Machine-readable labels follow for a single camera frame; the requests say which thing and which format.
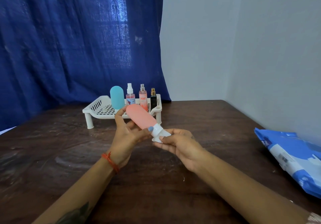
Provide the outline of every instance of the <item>hand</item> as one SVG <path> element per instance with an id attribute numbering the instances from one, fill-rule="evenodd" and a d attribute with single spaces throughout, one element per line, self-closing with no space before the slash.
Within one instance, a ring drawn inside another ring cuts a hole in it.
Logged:
<path id="1" fill-rule="evenodd" d="M 133 121 L 124 122 L 122 115 L 125 113 L 127 106 L 120 109 L 115 114 L 117 125 L 115 137 L 107 153 L 111 152 L 110 158 L 122 168 L 126 166 L 134 146 L 142 140 L 151 138 L 153 127 L 141 130 Z"/>
<path id="2" fill-rule="evenodd" d="M 165 129 L 171 133 L 168 137 L 159 137 L 163 144 L 153 144 L 161 149 L 167 150 L 182 161 L 188 170 L 195 172 L 197 161 L 202 157 L 205 149 L 194 140 L 190 131 L 183 129 Z"/>

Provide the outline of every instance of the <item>red thread bracelet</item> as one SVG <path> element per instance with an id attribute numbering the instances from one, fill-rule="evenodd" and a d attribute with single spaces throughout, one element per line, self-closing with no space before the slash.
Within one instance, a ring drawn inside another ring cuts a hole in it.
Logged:
<path id="1" fill-rule="evenodd" d="M 119 172 L 119 167 L 118 167 L 118 165 L 116 165 L 111 159 L 110 159 L 110 153 L 111 152 L 109 152 L 108 153 L 108 155 L 106 155 L 106 153 L 104 153 L 104 154 L 102 154 L 101 156 L 103 157 L 103 158 L 105 158 L 109 163 L 110 163 L 110 165 L 113 167 L 113 169 L 115 170 L 115 172 L 116 172 L 116 174 Z"/>

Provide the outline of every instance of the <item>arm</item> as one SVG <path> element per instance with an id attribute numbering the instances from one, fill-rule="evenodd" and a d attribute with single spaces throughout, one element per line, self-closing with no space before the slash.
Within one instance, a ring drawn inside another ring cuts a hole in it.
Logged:
<path id="1" fill-rule="evenodd" d="M 125 123 L 122 115 L 126 107 L 115 115 L 117 130 L 110 149 L 110 158 L 120 168 L 124 167 L 139 140 L 150 137 L 152 127 L 139 130 L 133 121 Z M 33 224 L 85 223 L 106 186 L 114 176 L 110 163 L 100 158 L 70 189 L 51 205 Z"/>
<path id="2" fill-rule="evenodd" d="M 185 130 L 167 130 L 172 136 L 154 145 L 176 154 L 251 224 L 306 224 L 310 213 L 215 157 Z"/>

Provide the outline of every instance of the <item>black perfume bottle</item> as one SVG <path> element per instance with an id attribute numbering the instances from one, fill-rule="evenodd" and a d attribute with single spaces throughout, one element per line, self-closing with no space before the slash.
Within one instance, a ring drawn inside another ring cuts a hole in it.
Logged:
<path id="1" fill-rule="evenodd" d="M 157 107 L 157 97 L 155 88 L 152 88 L 150 92 L 150 110 L 152 110 L 155 107 Z"/>

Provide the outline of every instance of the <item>white wall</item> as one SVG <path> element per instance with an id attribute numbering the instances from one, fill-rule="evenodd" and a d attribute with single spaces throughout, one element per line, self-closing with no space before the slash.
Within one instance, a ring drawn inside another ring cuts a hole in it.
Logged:
<path id="1" fill-rule="evenodd" d="M 226 100 L 321 142 L 321 0 L 242 0 Z"/>
<path id="2" fill-rule="evenodd" d="M 170 97 L 223 99 L 240 0 L 164 0 L 160 45 Z"/>

